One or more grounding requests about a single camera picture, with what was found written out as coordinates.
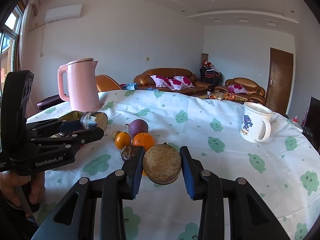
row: white mug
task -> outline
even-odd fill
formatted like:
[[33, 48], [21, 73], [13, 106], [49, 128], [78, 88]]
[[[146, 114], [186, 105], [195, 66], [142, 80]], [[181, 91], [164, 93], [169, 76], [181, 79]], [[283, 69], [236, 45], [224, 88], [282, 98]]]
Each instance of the white mug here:
[[271, 133], [270, 119], [272, 115], [273, 112], [263, 105], [245, 102], [240, 129], [241, 137], [252, 143], [268, 140]]

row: pink electric kettle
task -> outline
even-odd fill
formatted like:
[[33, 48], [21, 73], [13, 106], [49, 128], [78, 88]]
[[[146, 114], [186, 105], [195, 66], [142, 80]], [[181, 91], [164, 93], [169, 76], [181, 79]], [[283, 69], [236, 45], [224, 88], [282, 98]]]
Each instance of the pink electric kettle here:
[[[62, 65], [58, 69], [59, 96], [69, 101], [73, 111], [95, 111], [100, 108], [95, 68], [98, 61], [83, 58]], [[67, 73], [69, 96], [64, 94], [63, 73]]]

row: electrical wire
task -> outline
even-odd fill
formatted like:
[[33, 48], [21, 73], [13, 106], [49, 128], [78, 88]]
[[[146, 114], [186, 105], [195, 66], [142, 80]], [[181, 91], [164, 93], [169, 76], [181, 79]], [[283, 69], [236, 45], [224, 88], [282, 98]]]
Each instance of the electrical wire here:
[[40, 57], [42, 57], [42, 56], [43, 56], [43, 53], [42, 53], [42, 46], [43, 46], [44, 27], [45, 27], [45, 24], [44, 24], [44, 25], [43, 25], [43, 27], [42, 27], [42, 38], [41, 38], [41, 50], [40, 50]]

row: orange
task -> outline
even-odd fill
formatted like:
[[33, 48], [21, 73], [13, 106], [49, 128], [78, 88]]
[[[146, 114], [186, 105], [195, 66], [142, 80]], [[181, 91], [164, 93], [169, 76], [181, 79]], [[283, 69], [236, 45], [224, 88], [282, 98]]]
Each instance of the orange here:
[[134, 146], [143, 146], [144, 150], [149, 150], [153, 145], [155, 145], [155, 140], [151, 134], [147, 132], [138, 133], [132, 141]]
[[121, 132], [116, 136], [115, 144], [118, 149], [122, 150], [123, 147], [129, 146], [130, 143], [131, 138], [127, 132]]

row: kettle lid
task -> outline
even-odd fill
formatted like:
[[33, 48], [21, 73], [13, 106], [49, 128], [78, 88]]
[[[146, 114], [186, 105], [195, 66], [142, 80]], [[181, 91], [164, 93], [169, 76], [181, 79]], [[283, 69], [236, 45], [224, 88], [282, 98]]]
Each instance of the kettle lid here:
[[79, 62], [83, 62], [83, 61], [93, 61], [93, 58], [92, 57], [87, 57], [87, 58], [77, 59], [77, 60], [74, 60], [74, 61], [70, 61], [67, 65], [71, 65], [71, 64], [79, 63]]

